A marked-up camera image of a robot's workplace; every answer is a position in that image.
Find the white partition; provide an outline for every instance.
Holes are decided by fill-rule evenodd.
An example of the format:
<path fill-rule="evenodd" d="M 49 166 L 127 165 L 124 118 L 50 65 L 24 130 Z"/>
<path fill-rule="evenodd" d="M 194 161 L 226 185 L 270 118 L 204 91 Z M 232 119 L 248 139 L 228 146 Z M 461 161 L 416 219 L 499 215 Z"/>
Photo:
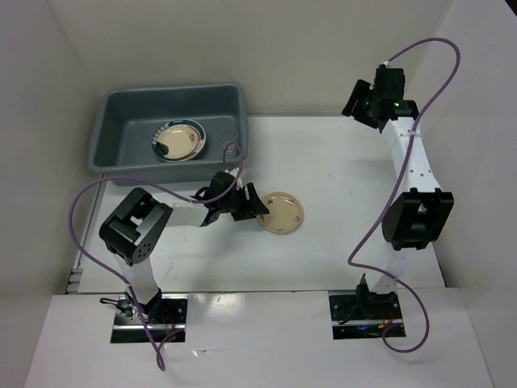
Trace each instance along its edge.
<path fill-rule="evenodd" d="M 504 0 L 456 0 L 438 32 L 460 46 L 457 78 L 424 119 L 434 172 L 456 204 L 435 244 L 449 285 L 462 288 L 496 387 L 515 386 L 517 319 L 517 17 Z M 429 49 L 410 86 L 422 105 L 453 66 Z"/>
<path fill-rule="evenodd" d="M 74 260 L 65 218 L 99 95 L 45 1 L 0 2 L 0 52 L 0 386 L 17 388 Z"/>
<path fill-rule="evenodd" d="M 253 113 L 339 113 L 355 80 L 434 35 L 448 0 L 49 0 L 104 94 L 240 82 Z M 401 60 L 410 76 L 422 51 Z"/>
<path fill-rule="evenodd" d="M 378 338 L 332 340 L 325 291 L 191 294 L 187 341 L 164 346 L 165 373 L 149 344 L 110 344 L 102 295 L 56 296 L 26 388 L 490 388 L 459 290 L 419 293 L 433 326 L 406 355 Z M 408 291 L 399 298 L 407 337 L 388 341 L 408 348 L 422 338 L 422 311 Z M 70 325 L 70 315 L 84 318 Z"/>

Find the cable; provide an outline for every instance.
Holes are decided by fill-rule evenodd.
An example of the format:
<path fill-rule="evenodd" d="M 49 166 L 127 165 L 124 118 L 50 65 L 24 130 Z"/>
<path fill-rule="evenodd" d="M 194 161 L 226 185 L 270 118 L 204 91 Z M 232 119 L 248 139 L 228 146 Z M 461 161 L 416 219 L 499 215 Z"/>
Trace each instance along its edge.
<path fill-rule="evenodd" d="M 163 318 L 163 326 L 165 328 L 165 334 L 169 334 L 169 328 L 167 327 L 167 321 L 165 320 L 165 315 L 162 313 L 162 318 Z"/>
<path fill-rule="evenodd" d="M 99 299 L 99 302 L 101 302 L 103 305 L 112 305 L 115 307 L 119 306 L 119 301 L 117 301 L 116 299 L 110 299 L 109 297 L 101 297 Z"/>
<path fill-rule="evenodd" d="M 393 203 L 393 200 L 395 199 L 395 196 L 397 195 L 398 189 L 401 186 L 402 178 L 404 177 L 404 173 L 406 172 L 407 165 L 408 165 L 408 163 L 410 161 L 411 150 L 413 148 L 413 143 L 414 143 L 414 135 L 416 133 L 416 130 L 417 130 L 417 127 L 418 127 L 418 123 L 420 122 L 420 119 L 422 119 L 423 114 L 435 102 L 435 100 L 438 98 L 438 96 L 441 95 L 441 93 L 449 85 L 449 83 L 451 83 L 452 79 L 456 75 L 456 72 L 458 71 L 458 67 L 460 67 L 460 60 L 461 60 L 460 49 L 452 41 L 450 41 L 449 39 L 444 39 L 444 38 L 427 38 L 427 39 L 419 40 L 418 42 L 415 42 L 412 45 L 404 48 L 399 53 L 396 53 L 395 55 L 393 55 L 391 58 L 388 59 L 388 62 L 391 62 L 391 61 L 397 59 L 403 53 L 405 53 L 408 50 L 411 50 L 413 47 L 416 47 L 416 46 L 419 46 L 420 44 L 424 44 L 424 43 L 428 43 L 428 42 L 442 42 L 442 43 L 445 43 L 445 44 L 448 44 L 449 46 L 451 46 L 454 49 L 454 52 L 456 54 L 456 64 L 454 65 L 454 69 L 452 70 L 451 74 L 449 75 L 449 77 L 447 78 L 445 83 L 438 89 L 438 91 L 431 97 L 431 99 L 429 101 L 427 101 L 427 103 L 422 108 L 422 111 L 420 111 L 420 113 L 418 114 L 417 118 L 414 120 L 413 127 L 412 127 L 411 133 L 410 133 L 410 141 L 409 141 L 409 144 L 408 144 L 408 147 L 407 147 L 406 156 L 404 157 L 404 162 L 402 163 L 401 171 L 398 174 L 397 182 L 395 183 L 395 186 L 393 187 L 393 190 L 392 190 L 391 194 L 389 195 L 388 201 L 386 202 L 386 205 L 384 206 L 384 208 L 380 212 L 380 216 L 374 222 L 374 224 L 372 225 L 370 230 L 364 235 L 364 237 L 361 239 L 359 244 L 357 244 L 357 247 L 355 247 L 355 249 L 352 251 L 352 253 L 350 254 L 350 256 L 348 257 L 348 260 L 347 260 L 347 263 L 349 265 L 351 265 L 352 267 L 369 269 L 369 270 L 372 270 L 372 271 L 380 272 L 383 275 L 386 275 L 386 276 L 392 278 L 399 285 L 402 285 L 404 288 L 406 288 L 414 296 L 414 298 L 417 300 L 418 304 L 420 305 L 420 308 L 422 309 L 422 312 L 423 312 L 423 316 L 424 316 L 424 318 L 426 320 L 426 331 L 425 331 L 422 339 L 420 340 L 420 342 L 418 344 L 416 344 L 415 346 L 413 346 L 412 348 L 409 348 L 409 349 L 399 349 L 399 348 L 395 348 L 394 346 L 392 346 L 392 345 L 390 345 L 388 343 L 388 341 L 386 340 L 386 333 L 389 330 L 391 330 L 392 328 L 394 328 L 396 326 L 400 326 L 401 325 L 400 323 L 389 325 L 389 326 L 387 326 L 382 331 L 382 340 L 384 341 L 385 345 L 389 349 L 393 350 L 394 352 L 398 352 L 398 353 L 411 353 L 411 352 L 414 352 L 415 350 L 420 349 L 425 344 L 425 342 L 427 341 L 427 337 L 429 336 L 430 323 L 429 323 L 429 315 L 427 314 L 426 307 L 423 305 L 422 299 L 420 299 L 420 297 L 417 295 L 417 293 L 414 291 L 414 289 L 412 289 L 406 282 L 396 278 L 394 275 L 392 275 L 388 271 L 385 271 L 382 268 L 374 267 L 373 265 L 354 263 L 353 260 L 354 260 L 355 256 L 357 255 L 357 253 L 359 252 L 359 250 L 370 239 L 370 237 L 372 236 L 373 232 L 380 225 L 380 223 L 384 219 L 386 213 L 388 212 L 389 207 Z"/>
<path fill-rule="evenodd" d="M 343 321 L 338 321 L 338 325 L 344 325 L 345 323 L 347 323 L 348 321 L 350 321 L 350 319 L 354 316 L 355 312 L 357 311 L 357 308 L 359 307 L 359 303 L 356 303 L 354 305 L 354 307 L 352 307 L 352 311 L 349 313 L 349 315 L 347 316 L 346 319 L 344 319 Z"/>
<path fill-rule="evenodd" d="M 395 316 L 393 315 L 393 313 L 391 312 L 391 310 L 386 307 L 385 308 L 386 311 L 388 311 L 388 314 L 389 314 L 389 325 L 391 325 L 393 323 L 393 321 L 395 320 Z"/>
<path fill-rule="evenodd" d="M 219 196 L 216 196 L 216 197 L 214 197 L 214 198 L 212 198 L 210 200 L 193 200 L 193 199 L 187 198 L 185 196 L 180 196 L 176 192 L 173 192 L 173 191 L 169 190 L 168 188 L 164 188 L 163 186 L 160 186 L 159 184 L 145 182 L 144 180 L 141 180 L 141 179 L 129 178 L 129 177 L 125 177 L 125 176 L 112 176 L 112 177 L 106 177 L 106 178 L 98 179 L 98 180 L 95 180 L 92 183 L 87 184 L 74 197 L 74 199 L 72 200 L 72 204 L 70 205 L 70 209 L 69 209 L 69 213 L 68 213 L 68 231 L 69 231 L 70 237 L 72 238 L 72 242 L 74 243 L 76 248 L 79 249 L 80 252 L 84 254 L 84 256 L 86 256 L 88 259 L 93 261 L 95 264 L 97 264 L 100 267 L 104 268 L 106 271 L 111 272 L 113 275 L 115 275 L 116 277 L 121 279 L 128 286 L 128 291 L 131 294 L 131 298 L 134 301 L 134 306 L 137 309 L 138 317 L 140 318 L 140 320 L 142 322 L 142 326 L 144 328 L 145 335 L 147 336 L 149 342 L 151 343 L 151 346 L 153 346 L 153 349 L 156 352 L 156 363 L 158 364 L 158 368 L 162 372 L 165 371 L 165 361 L 163 360 L 163 357 L 162 357 L 162 354 L 160 353 L 160 351 L 161 351 L 161 349 L 163 347 L 163 344 L 166 342 L 167 337 L 170 336 L 172 338 L 172 335 L 169 334 L 168 336 L 166 336 L 163 339 L 163 341 L 160 343 L 159 346 L 156 345 L 156 342 L 154 341 L 153 335 L 151 334 L 151 332 L 150 332 L 150 330 L 149 330 L 149 328 L 147 326 L 147 323 L 145 322 L 144 311 L 142 310 L 142 308 L 140 306 L 140 303 L 138 302 L 137 295 L 135 294 L 135 291 L 134 291 L 132 285 L 129 283 L 129 280 L 124 275 L 122 275 L 121 273 L 119 273 L 115 269 L 111 268 L 109 265 L 106 265 L 105 263 L 103 263 L 99 259 L 96 259 L 79 242 L 78 237 L 75 234 L 75 230 L 74 230 L 74 210 L 75 210 L 75 207 L 76 207 L 77 203 L 79 202 L 79 199 L 82 197 L 82 195 L 88 189 L 96 186 L 97 184 L 100 184 L 102 182 L 108 182 L 110 180 L 125 180 L 125 181 L 128 181 L 128 182 L 134 182 L 134 183 L 149 185 L 149 186 L 151 186 L 153 188 L 157 188 L 158 190 L 162 190 L 163 192 L 166 192 L 167 194 L 171 194 L 172 196 L 175 196 L 176 198 L 179 198 L 180 200 L 185 200 L 186 202 L 191 202 L 193 204 L 206 205 L 206 204 L 210 204 L 212 202 L 215 202 L 215 201 L 219 200 L 220 198 L 222 198 L 223 196 L 225 196 L 226 194 L 228 194 L 230 192 L 230 190 L 233 189 L 233 187 L 237 184 L 238 179 L 239 179 L 239 177 L 241 176 L 241 173 L 242 173 L 242 164 L 243 164 L 244 161 L 243 161 L 243 158 L 242 158 L 242 150 L 241 150 L 240 145 L 238 143 L 236 143 L 236 142 L 231 142 L 231 143 L 226 145 L 224 152 L 226 153 L 226 150 L 231 145 L 235 145 L 237 147 L 238 154 L 240 155 L 240 157 L 239 157 L 239 170 L 238 170 L 238 172 L 237 172 L 237 174 L 235 176 L 235 179 L 228 186 L 228 188 L 226 190 L 224 190 Z M 173 331 L 173 333 L 176 334 L 177 332 L 179 332 L 181 330 L 182 329 L 178 329 L 177 331 Z"/>
<path fill-rule="evenodd" d="M 380 317 L 382 318 L 382 323 L 379 326 L 377 326 L 377 327 L 379 327 L 381 329 L 383 327 L 386 327 L 385 313 L 381 311 L 380 312 Z"/>

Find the tan saucer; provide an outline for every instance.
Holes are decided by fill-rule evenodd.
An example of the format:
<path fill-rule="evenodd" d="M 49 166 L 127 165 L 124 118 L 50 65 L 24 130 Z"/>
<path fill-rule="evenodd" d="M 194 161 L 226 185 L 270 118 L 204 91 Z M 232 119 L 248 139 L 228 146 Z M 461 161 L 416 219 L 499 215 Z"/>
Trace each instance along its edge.
<path fill-rule="evenodd" d="M 188 125 L 175 125 L 160 133 L 158 143 L 164 145 L 169 160 L 182 160 L 190 156 L 199 142 L 198 133 Z"/>
<path fill-rule="evenodd" d="M 295 231 L 304 218 L 304 208 L 291 194 L 272 192 L 262 198 L 269 214 L 257 217 L 258 223 L 275 234 L 288 234 Z"/>

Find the metal base plate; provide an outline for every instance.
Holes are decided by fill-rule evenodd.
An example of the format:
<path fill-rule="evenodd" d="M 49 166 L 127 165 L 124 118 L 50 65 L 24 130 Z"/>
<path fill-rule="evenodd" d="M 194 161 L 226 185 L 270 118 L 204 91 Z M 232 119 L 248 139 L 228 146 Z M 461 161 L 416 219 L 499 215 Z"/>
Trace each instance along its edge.
<path fill-rule="evenodd" d="M 360 309 L 355 309 L 357 297 L 354 291 L 329 293 L 332 333 L 335 340 L 357 340 L 379 338 L 383 323 L 400 323 L 386 332 L 386 337 L 405 337 L 402 312 L 396 297 L 391 304 L 379 305 L 368 317 Z"/>
<path fill-rule="evenodd" d="M 128 301 L 125 295 L 119 296 L 119 303 L 121 307 L 126 307 Z M 170 342 L 185 342 L 185 326 L 187 322 L 187 294 L 163 294 L 162 304 L 165 314 L 163 315 L 163 323 L 149 323 L 147 327 L 153 335 L 156 342 L 162 340 L 173 330 L 183 329 Z M 144 328 L 140 319 L 137 317 L 136 311 L 133 308 L 132 313 L 125 314 L 123 311 L 116 309 L 115 319 L 113 323 L 113 331 L 111 333 L 112 344 L 134 344 L 149 342 L 145 335 Z"/>

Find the red wire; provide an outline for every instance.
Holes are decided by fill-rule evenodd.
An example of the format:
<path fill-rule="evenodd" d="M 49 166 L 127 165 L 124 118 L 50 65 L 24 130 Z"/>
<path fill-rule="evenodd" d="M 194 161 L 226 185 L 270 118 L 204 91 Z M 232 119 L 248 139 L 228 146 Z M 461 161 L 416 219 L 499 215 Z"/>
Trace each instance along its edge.
<path fill-rule="evenodd" d="M 166 310 L 166 312 L 169 314 L 170 316 L 170 327 L 172 327 L 172 330 L 174 330 L 174 320 L 172 319 L 172 314 L 170 313 L 169 310 Z M 173 336 L 172 338 L 170 338 L 171 340 L 176 340 L 176 336 Z"/>
<path fill-rule="evenodd" d="M 389 325 L 391 325 L 393 323 L 393 321 L 395 320 L 395 317 L 393 316 L 393 313 L 386 307 L 386 311 L 388 311 L 388 314 L 391 318 L 391 320 L 389 321 Z"/>
<path fill-rule="evenodd" d="M 169 334 L 169 329 L 167 329 L 167 322 L 165 320 L 165 315 L 162 313 L 163 325 L 165 326 L 165 335 Z"/>

